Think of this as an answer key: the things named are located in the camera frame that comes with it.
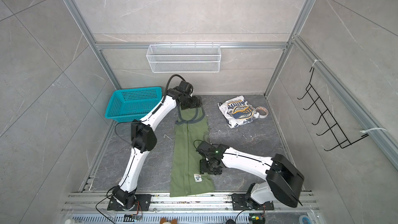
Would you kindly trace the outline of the green tank top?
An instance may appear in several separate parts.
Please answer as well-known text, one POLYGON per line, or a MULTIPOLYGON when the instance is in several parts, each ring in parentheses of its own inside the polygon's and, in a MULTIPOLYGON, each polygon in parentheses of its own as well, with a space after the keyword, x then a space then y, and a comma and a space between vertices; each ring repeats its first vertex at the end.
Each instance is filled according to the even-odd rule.
POLYGON ((208 174, 200 173, 202 156, 196 149, 209 138, 208 120, 204 110, 189 108, 178 110, 175 122, 175 144, 173 152, 170 197, 186 197, 210 193, 215 190, 208 174))

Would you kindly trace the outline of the white tank top navy trim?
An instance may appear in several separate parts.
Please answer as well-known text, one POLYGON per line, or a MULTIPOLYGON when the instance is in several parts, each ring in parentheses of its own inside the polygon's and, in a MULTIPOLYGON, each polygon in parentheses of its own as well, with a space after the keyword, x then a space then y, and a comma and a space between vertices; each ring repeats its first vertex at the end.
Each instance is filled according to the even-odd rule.
POLYGON ((242 95, 224 103, 219 102, 218 108, 231 129, 251 123, 260 116, 257 110, 242 95))

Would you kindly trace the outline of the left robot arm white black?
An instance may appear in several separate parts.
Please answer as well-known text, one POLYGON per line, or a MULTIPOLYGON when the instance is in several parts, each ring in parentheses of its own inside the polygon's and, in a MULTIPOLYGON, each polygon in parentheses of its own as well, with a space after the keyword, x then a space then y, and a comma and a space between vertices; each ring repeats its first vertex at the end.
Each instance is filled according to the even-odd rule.
POLYGON ((112 189, 111 201, 117 203, 123 210, 131 210, 136 204, 135 192, 137 182, 145 159, 157 144, 154 133, 163 118, 176 106, 181 108, 199 108, 201 100, 193 96, 193 86, 181 80, 172 89, 166 88, 161 101, 143 118, 131 123, 132 146, 131 155, 121 181, 112 189))

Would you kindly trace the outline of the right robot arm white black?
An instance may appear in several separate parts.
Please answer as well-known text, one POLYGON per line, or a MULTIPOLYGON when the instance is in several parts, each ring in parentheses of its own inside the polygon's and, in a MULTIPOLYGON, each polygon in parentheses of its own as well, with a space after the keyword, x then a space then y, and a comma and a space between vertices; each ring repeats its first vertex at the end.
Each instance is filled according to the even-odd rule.
POLYGON ((202 156, 200 173, 220 175, 222 169, 238 169, 264 180, 253 183, 247 192, 231 195, 234 209, 271 210, 268 203, 279 201, 285 206, 296 208, 301 205, 300 194, 304 175, 283 155, 260 157, 238 151, 224 144, 200 142, 196 152, 202 156))

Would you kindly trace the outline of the teal plastic basket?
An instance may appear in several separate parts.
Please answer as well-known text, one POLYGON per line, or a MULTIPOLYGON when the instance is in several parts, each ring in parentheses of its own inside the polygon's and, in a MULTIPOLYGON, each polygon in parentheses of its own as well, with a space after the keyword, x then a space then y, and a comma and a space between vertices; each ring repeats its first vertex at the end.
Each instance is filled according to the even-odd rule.
POLYGON ((159 104, 161 98, 161 87, 116 90, 109 100, 105 118, 116 122, 140 120, 159 104))

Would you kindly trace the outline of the roll of white tape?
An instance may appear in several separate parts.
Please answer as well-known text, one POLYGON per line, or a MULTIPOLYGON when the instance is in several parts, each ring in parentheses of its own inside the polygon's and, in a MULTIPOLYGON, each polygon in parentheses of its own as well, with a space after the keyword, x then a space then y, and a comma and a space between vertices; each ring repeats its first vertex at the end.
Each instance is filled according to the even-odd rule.
POLYGON ((268 110, 267 108, 263 106, 258 106, 256 108, 257 113, 259 114, 259 118, 264 119, 268 116, 268 110))

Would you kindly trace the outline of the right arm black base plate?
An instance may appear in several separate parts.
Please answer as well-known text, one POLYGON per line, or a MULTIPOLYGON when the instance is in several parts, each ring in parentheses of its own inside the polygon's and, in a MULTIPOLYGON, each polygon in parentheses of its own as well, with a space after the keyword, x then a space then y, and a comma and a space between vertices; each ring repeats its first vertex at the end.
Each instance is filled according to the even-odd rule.
POLYGON ((265 202, 259 204, 254 201, 248 194, 231 194, 232 205, 235 211, 242 210, 262 210, 262 211, 273 211, 273 202, 265 202))

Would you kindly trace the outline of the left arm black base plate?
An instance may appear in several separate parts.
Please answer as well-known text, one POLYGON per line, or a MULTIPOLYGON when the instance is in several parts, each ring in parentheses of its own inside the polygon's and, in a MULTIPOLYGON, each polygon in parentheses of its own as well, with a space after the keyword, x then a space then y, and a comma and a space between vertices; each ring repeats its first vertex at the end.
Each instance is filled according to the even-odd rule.
POLYGON ((152 195, 151 194, 138 194, 135 195, 136 199, 134 200, 134 204, 130 207, 124 207, 117 202, 115 197, 111 197, 107 210, 108 211, 137 211, 140 209, 141 211, 148 211, 152 195))

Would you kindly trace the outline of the aluminium front rail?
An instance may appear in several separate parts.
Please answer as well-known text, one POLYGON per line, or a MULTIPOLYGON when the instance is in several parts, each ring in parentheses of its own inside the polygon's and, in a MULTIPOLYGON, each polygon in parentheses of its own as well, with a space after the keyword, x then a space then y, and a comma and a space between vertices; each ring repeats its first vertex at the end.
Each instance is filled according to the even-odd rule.
MULTIPOLYGON (((214 192, 197 196, 171 198, 167 192, 145 192, 138 194, 151 194, 151 202, 145 214, 155 213, 235 213, 233 209, 231 194, 232 192, 214 192)), ((274 200, 273 211, 258 212, 281 212, 281 213, 319 213, 320 209, 315 200, 314 194, 305 191, 300 195, 300 203, 292 208, 274 200)), ((106 213, 110 199, 106 198, 105 192, 82 192, 71 193, 61 202, 61 211, 76 213, 95 213, 96 209, 106 213)))

